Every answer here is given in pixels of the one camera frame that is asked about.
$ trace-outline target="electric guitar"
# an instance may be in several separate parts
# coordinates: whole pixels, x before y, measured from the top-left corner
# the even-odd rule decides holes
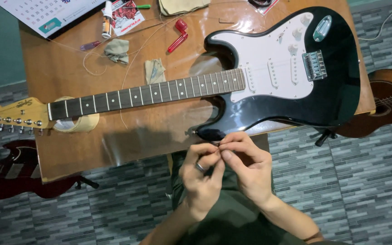
[[[392,123],[392,70],[377,70],[368,75],[376,102],[375,114],[359,114],[334,130],[339,135],[362,138]]]
[[[264,120],[338,126],[356,111],[355,38],[331,9],[302,9],[258,34],[215,31],[204,44],[207,51],[227,55],[234,69],[48,104],[28,98],[0,106],[0,130],[18,125],[39,128],[41,135],[55,120],[205,96],[222,102],[217,118],[194,130],[207,141]]]
[[[55,198],[65,193],[74,183],[81,182],[93,188],[98,184],[83,176],[72,176],[43,184],[34,140],[17,140],[3,145],[9,155],[0,160],[0,199],[11,198],[23,192],[34,192],[42,198]]]

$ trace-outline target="silver ring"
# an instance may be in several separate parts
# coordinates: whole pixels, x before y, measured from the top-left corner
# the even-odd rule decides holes
[[[196,167],[199,171],[201,171],[202,173],[205,172],[205,169],[204,169],[199,163],[196,163],[196,164],[195,164],[195,167]]]

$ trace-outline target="screwdriver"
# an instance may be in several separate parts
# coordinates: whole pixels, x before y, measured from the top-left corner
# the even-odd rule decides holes
[[[136,8],[136,9],[150,9],[151,5],[150,4],[145,4],[145,5],[138,5],[135,7],[122,7],[123,9],[132,9],[132,8]]]

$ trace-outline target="chrome bridge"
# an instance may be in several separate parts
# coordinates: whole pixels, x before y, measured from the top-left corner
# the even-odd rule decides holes
[[[328,76],[326,67],[324,66],[323,55],[321,55],[320,50],[304,53],[302,54],[302,58],[304,60],[308,81],[320,80]]]

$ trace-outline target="tiled floor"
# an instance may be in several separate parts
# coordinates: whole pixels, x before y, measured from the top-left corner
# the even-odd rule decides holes
[[[392,6],[353,14],[358,34],[372,37]],[[361,42],[368,71],[392,68],[392,20],[381,38]],[[0,89],[0,103],[27,96],[25,84]],[[278,196],[309,214],[327,239],[392,244],[392,125],[363,139],[338,137],[314,146],[300,127],[269,134]],[[0,132],[3,143],[30,138]],[[0,244],[137,244],[168,212],[167,159],[159,156],[86,177],[101,186],[71,188],[55,199],[21,194],[0,200]]]

